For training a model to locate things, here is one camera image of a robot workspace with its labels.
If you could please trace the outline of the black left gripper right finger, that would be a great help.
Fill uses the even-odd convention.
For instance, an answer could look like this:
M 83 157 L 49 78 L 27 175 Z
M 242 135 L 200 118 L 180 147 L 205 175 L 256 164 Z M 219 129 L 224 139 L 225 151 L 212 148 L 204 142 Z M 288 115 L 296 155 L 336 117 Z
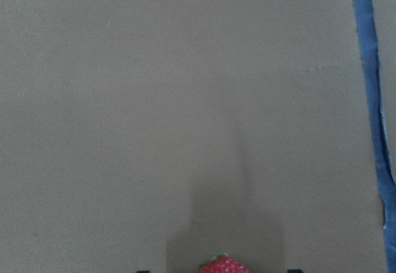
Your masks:
M 287 273 L 303 273 L 301 269 L 288 269 Z

